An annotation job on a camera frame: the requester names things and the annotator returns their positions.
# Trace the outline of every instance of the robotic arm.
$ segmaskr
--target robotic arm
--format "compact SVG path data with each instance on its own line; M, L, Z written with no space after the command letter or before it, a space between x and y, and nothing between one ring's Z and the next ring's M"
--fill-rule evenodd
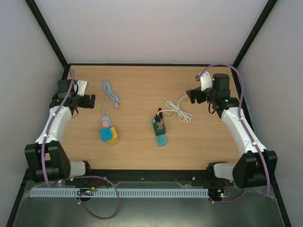
M61 142L65 133L66 126L71 120L71 117L77 108L94 108L95 95L85 95L84 92L87 88L88 81L77 80L74 81L74 86L71 89L69 96L64 102L63 106L57 114L55 112L59 105L65 98L71 79L59 80L58 91L53 96L52 102L49 104L50 114L48 121L34 144L29 144L25 147L25 155L27 159L28 168L34 182L44 181L41 162L42 143L49 127L49 122L54 117L50 128L49 134L45 142L45 154L49 155L50 160L45 161L46 173L49 180L65 179L72 176L84 175L90 170L90 166L86 161L72 162L65 154Z
M200 104L205 101L209 103L209 113L217 112L219 118L231 131L240 153L237 164L210 163L207 170L212 176L234 181L239 188L266 185L264 166L257 150L259 148L267 165L271 182L275 173L277 155L274 151L267 151L248 124L243 110L241 109L239 112L238 99L230 97L229 76L214 74L212 79L206 71L202 75L198 75L196 80L201 82L201 86L187 91L191 103L197 102Z

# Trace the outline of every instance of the dark green box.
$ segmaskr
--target dark green box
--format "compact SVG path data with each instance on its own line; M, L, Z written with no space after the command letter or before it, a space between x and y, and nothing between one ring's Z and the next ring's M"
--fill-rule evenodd
M166 133L164 121L154 122L152 125L156 136L164 135Z

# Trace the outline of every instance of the wooden tabletop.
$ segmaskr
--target wooden tabletop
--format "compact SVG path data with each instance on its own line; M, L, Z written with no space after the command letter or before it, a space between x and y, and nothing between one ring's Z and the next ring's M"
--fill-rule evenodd
M87 160L94 169L205 169L210 162L239 159L237 146L227 126L208 104L180 101L182 110L191 113L190 123L181 122L176 113L164 116L167 145L158 147L152 117L165 102L178 101L188 89L199 86L195 76L204 67L179 66L72 66L76 79L89 81L86 94L95 94L94 109L79 108L66 129L63 148L71 161ZM238 97L227 67L213 67L210 74L230 75L231 96ZM109 98L109 115L120 141L108 145L100 138L102 107L106 98L101 83L110 82L119 97L114 108Z

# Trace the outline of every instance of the yellow block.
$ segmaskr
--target yellow block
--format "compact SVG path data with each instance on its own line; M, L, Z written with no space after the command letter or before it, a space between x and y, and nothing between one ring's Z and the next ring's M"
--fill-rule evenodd
M110 128L112 133L113 133L113 138L111 140L108 140L107 143L108 144L114 144L114 143L117 143L119 142L119 138L118 138L118 135L116 133L116 130L114 127Z

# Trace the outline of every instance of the perforated metal strip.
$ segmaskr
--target perforated metal strip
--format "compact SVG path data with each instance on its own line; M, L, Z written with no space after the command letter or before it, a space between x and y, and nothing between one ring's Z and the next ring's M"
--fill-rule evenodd
M121 198L208 198L207 189L118 189ZM34 188L30 197L77 197L80 189L74 188ZM111 189L98 189L83 197L114 198L116 192Z

